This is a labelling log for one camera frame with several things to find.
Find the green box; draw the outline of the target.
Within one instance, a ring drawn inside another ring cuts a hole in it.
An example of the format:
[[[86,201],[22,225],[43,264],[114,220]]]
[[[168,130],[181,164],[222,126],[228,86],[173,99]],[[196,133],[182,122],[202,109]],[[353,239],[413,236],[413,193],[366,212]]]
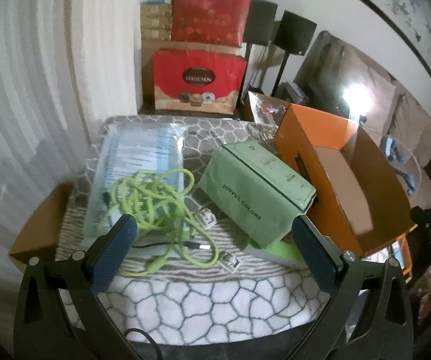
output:
[[[307,264],[293,243],[279,241],[270,247],[261,248],[253,240],[248,239],[242,251],[256,258],[262,258],[285,267],[299,270],[307,269]]]

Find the green tissue pack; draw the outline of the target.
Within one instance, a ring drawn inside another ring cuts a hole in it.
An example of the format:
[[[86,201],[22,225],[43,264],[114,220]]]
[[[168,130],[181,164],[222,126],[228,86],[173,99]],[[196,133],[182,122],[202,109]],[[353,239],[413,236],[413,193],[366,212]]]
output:
[[[222,145],[198,186],[249,238],[279,242],[316,198],[316,188],[256,141]]]

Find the orange cardboard box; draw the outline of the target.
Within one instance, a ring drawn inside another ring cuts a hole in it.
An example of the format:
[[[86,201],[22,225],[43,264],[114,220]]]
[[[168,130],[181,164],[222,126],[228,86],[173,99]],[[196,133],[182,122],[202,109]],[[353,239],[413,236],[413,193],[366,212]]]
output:
[[[293,104],[274,141],[281,159],[315,187],[307,215],[340,250],[366,257],[415,228],[395,170],[355,121]]]

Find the red collection gift bag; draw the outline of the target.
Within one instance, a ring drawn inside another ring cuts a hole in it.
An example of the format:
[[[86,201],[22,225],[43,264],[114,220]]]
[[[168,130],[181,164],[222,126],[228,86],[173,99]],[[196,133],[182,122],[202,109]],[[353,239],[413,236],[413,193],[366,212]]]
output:
[[[231,115],[245,68],[246,61],[239,55],[159,49],[153,56],[154,107]]]

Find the stack of brown boxes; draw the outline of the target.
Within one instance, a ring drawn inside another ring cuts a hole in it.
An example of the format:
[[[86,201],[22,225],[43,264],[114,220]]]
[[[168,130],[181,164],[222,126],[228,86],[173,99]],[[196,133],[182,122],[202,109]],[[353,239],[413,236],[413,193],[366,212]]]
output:
[[[141,38],[170,41],[172,37],[172,4],[141,3]]]

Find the small white charger plug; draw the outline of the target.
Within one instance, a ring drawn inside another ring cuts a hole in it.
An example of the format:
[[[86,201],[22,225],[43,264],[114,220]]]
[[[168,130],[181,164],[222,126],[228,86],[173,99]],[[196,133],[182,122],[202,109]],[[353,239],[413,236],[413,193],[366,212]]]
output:
[[[220,254],[218,264],[231,275],[235,274],[241,266],[240,260],[227,251]]]

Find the black speaker on stand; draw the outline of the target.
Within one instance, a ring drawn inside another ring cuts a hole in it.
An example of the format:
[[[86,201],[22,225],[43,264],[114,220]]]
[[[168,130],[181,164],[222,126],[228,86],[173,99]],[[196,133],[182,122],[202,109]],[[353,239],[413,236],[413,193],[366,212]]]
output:
[[[266,47],[271,41],[278,5],[268,0],[250,0],[250,9],[245,23],[245,72],[242,77],[237,103],[242,100],[245,77],[253,45]]]

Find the red floral gift box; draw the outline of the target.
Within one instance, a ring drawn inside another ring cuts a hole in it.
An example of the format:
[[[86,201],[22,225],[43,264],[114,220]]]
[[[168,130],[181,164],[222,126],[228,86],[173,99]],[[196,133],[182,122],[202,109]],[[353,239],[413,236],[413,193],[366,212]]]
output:
[[[173,0],[172,41],[240,47],[250,0]]]

